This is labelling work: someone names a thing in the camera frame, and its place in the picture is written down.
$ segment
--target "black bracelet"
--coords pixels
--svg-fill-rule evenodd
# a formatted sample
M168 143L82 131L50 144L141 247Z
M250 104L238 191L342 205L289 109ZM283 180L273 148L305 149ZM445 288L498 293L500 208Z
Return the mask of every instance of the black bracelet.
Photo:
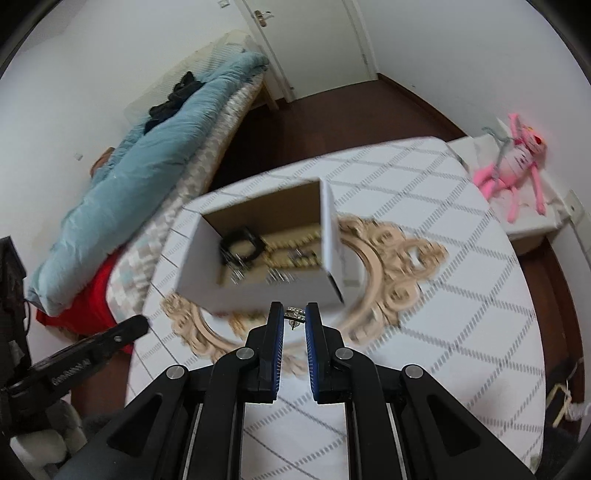
M240 241L246 240L254 247L250 255L242 257L230 251L230 247ZM248 227L243 227L230 232L220 240L219 251L222 258L222 265L233 264L239 268L246 267L254 259L258 258L265 251L266 244L264 240L251 232Z

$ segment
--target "blue comforter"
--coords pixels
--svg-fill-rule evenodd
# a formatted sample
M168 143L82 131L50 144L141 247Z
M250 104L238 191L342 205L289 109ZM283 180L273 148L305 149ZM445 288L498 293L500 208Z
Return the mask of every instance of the blue comforter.
M202 75L206 84L172 118L142 135L132 129L61 225L59 240L33 274L27 300L50 316L68 308L106 257L154 213L207 137L230 96L267 65L244 52Z

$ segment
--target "dark brown floor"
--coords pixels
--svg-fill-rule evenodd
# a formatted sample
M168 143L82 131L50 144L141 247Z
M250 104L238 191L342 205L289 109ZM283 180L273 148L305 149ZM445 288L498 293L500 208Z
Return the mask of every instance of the dark brown floor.
M376 81L319 93L278 112L260 107L238 129L213 179L211 190L272 168L331 151L388 140L432 135L450 141L450 128L429 108L387 82ZM540 324L546 371L582 355L570 293L546 242L521 258ZM129 357L118 355L105 370L72 392L82 416L123 406ZM582 371L574 379L576 399L583 392Z

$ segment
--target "open box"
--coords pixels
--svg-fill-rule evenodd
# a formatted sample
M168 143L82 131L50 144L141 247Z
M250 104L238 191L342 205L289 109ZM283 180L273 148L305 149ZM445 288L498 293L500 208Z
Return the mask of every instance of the open box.
M232 284L219 254L222 237L247 226L264 240L320 232L320 265L286 270L290 282L267 283L268 267L254 264ZM266 312L272 301L304 308L308 302L343 302L342 246L330 186L316 179L202 214L195 225L174 291L211 313Z

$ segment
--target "table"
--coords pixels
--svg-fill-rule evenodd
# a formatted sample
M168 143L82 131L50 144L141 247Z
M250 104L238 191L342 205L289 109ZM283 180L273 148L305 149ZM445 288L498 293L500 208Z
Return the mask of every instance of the table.
M529 290L489 205L453 152L435 138L304 160L186 204L169 234L144 304L151 331L135 344L127 401L172 364L199 368L222 354L192 322L177 325L186 344L173 332L161 307L173 288L197 212L314 177L329 181L339 213L394 222L407 237L424 238L447 250L435 275L419 282L421 300L400 313L400 325L386 325L363 345L351 346L387 367L423 366L535 469L542 448L545 377ZM363 282L359 263L348 264L353 271L349 275ZM353 285L345 294L347 303L362 293L363 288ZM341 314L323 312L323 321L331 324ZM202 320L222 339L239 342L246 335L240 329L243 322L207 313L202 313ZM286 330L284 344L297 343L303 335L303 329ZM284 365L278 400L270 406L246 407L242 477L347 478L345 432L342 406L316 405L306 369Z

